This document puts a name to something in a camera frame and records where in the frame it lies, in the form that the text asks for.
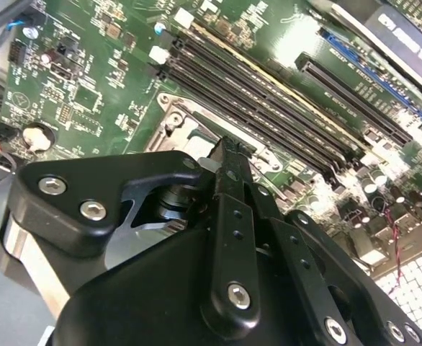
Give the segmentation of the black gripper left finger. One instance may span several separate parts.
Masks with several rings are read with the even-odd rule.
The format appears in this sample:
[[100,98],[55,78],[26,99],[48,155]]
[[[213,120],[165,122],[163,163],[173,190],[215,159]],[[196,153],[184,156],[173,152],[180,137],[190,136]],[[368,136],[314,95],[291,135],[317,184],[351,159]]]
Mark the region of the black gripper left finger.
[[7,250],[54,340],[241,340],[260,319],[247,151],[42,161],[7,202]]

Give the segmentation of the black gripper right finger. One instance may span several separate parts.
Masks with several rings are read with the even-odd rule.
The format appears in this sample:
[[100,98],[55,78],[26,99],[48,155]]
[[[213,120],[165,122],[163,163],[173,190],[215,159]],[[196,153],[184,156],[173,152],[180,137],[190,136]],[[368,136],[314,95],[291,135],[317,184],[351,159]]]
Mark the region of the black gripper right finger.
[[422,345],[422,331],[332,240],[299,210],[283,216],[253,182],[249,151],[237,144],[263,239],[293,286],[294,331],[301,345]]

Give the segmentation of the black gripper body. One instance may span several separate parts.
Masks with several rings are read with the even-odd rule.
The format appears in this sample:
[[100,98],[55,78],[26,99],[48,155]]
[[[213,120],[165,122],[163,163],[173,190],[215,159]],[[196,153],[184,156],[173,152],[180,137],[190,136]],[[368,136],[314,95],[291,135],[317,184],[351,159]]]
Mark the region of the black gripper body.
[[56,345],[298,345],[263,225],[183,231],[79,288]]

